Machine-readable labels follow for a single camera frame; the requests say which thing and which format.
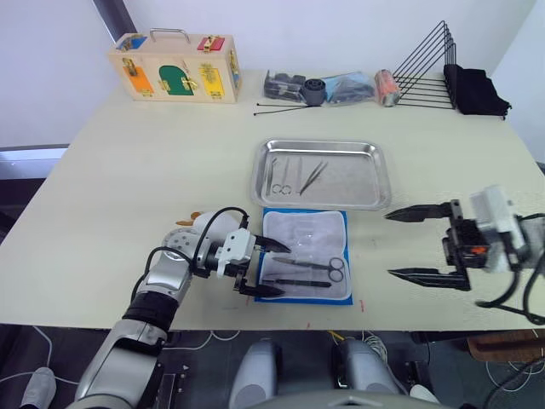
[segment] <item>white wall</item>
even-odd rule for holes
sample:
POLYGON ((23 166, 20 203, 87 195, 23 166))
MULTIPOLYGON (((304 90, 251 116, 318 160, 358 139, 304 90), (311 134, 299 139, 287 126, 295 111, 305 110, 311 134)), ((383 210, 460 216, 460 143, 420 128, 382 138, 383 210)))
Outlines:
POLYGON ((91 0, 0 2, 0 147, 69 143, 118 83, 91 0))
POLYGON ((125 0, 137 30, 235 36, 242 68, 394 69, 441 20, 462 66, 491 71, 535 0, 125 0))
POLYGON ((509 101, 508 122, 531 154, 545 163, 545 0, 537 0, 494 71, 498 94, 509 101))

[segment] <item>metal tray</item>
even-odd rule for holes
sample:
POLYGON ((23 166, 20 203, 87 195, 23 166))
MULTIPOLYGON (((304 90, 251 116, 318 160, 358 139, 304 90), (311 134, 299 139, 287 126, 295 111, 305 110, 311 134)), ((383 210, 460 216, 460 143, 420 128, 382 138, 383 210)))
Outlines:
POLYGON ((384 156, 369 142, 267 141, 255 156, 251 183, 252 199, 264 207, 379 210, 390 202, 384 156))

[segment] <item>table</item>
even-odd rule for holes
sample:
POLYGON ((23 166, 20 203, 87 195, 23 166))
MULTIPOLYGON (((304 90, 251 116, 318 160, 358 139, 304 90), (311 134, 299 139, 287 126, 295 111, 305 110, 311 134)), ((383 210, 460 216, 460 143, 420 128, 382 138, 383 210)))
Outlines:
MULTIPOLYGON (((348 213, 354 305, 258 303, 233 280, 193 279, 173 329, 492 330, 522 316, 474 306, 503 293, 510 274, 470 270, 470 292, 431 289, 389 268, 449 271, 446 220, 387 221, 390 210, 458 198, 502 184, 520 214, 543 211, 545 178, 497 117, 374 102, 254 117, 264 72, 244 72, 236 105, 134 102, 121 89, 81 130, 0 246, 0 322, 109 328, 124 313, 149 250, 195 210, 245 208, 258 146, 271 138, 372 141, 386 158, 392 203, 348 213)), ((523 284, 529 274, 525 274, 523 284)), ((532 308, 545 313, 536 283, 532 308)), ((518 305, 521 292, 513 299, 518 305)))

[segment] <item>wooden box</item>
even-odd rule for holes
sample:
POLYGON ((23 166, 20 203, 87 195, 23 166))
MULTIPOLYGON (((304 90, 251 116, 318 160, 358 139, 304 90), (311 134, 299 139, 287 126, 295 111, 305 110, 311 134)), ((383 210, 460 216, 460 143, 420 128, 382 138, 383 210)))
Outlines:
POLYGON ((241 80, 232 36, 151 29, 125 34, 108 53, 139 101, 233 103, 241 80))

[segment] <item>black cloth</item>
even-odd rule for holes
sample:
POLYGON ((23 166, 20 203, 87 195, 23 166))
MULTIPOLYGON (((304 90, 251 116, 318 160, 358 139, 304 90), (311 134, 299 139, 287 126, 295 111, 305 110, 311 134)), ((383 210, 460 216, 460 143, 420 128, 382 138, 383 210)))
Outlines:
POLYGON ((445 64, 443 74, 456 107, 464 115, 505 117, 508 114, 511 104, 497 95, 492 80, 486 77, 485 70, 445 64))

